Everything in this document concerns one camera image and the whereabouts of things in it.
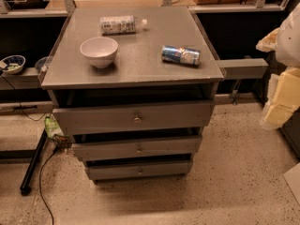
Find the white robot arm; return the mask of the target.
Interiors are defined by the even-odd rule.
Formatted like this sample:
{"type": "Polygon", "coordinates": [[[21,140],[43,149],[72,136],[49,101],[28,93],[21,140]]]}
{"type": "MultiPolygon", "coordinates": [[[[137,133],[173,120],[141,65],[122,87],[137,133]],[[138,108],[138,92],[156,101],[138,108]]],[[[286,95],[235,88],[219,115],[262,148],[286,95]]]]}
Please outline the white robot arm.
{"type": "Polygon", "coordinates": [[[287,67],[279,75],[271,75],[260,120],[266,130],[281,128],[300,107],[300,4],[256,49],[274,51],[276,60],[287,67]]]}

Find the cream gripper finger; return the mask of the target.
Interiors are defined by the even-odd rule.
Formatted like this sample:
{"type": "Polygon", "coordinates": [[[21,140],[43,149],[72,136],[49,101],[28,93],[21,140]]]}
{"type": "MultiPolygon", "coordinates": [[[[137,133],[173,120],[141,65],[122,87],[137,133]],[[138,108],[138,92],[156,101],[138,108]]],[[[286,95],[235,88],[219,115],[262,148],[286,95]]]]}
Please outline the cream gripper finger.
{"type": "Polygon", "coordinates": [[[300,68],[288,67],[280,75],[272,74],[260,126],[266,130],[281,128],[299,107],[300,68]]]}
{"type": "Polygon", "coordinates": [[[267,36],[262,38],[256,45],[256,49],[261,52],[269,53],[276,49],[277,36],[279,29],[276,28],[267,36]]]}

